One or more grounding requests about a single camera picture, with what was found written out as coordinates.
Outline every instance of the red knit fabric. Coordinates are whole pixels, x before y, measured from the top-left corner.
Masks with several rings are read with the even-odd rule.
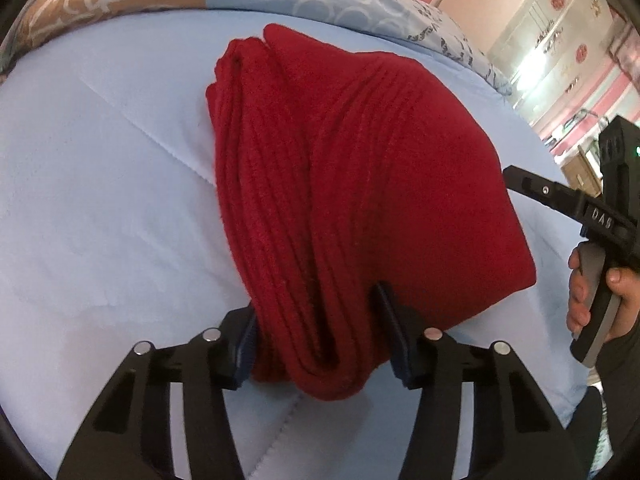
[[[535,283],[491,141],[417,61],[268,25],[229,44],[207,100],[259,380],[359,391],[387,358],[377,280],[442,329]]]

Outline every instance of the silver screw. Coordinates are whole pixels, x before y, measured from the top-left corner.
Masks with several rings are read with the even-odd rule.
[[[494,345],[494,350],[497,354],[508,355],[511,352],[511,347],[504,341],[498,341]]]
[[[133,347],[133,351],[137,355],[144,355],[151,350],[151,343],[149,341],[138,341]]]
[[[427,338],[429,341],[440,341],[440,339],[442,339],[442,330],[439,330],[437,328],[426,328],[424,330],[424,336],[425,338]]]
[[[222,332],[220,332],[220,330],[218,330],[217,328],[207,328],[202,333],[202,338],[204,339],[204,341],[207,341],[209,343],[217,341],[218,339],[220,339],[220,337],[222,337]]]

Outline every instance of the mattress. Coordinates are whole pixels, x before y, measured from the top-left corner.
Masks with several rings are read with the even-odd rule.
[[[227,43],[273,22],[354,52],[417,59],[485,129],[503,166],[563,180],[535,133],[471,70],[324,23],[234,10],[137,14],[27,54],[0,86],[0,404],[52,476],[136,341],[184,343],[248,303],[220,220],[204,91]],[[566,425],[587,376],[564,325],[579,227],[511,199],[538,282],[449,333],[484,347],[508,341]],[[419,393],[383,365],[339,402],[253,382],[225,398],[247,478],[388,480],[398,476]],[[465,385],[457,478],[468,469],[472,412]],[[174,455],[188,478],[179,420],[176,387]]]

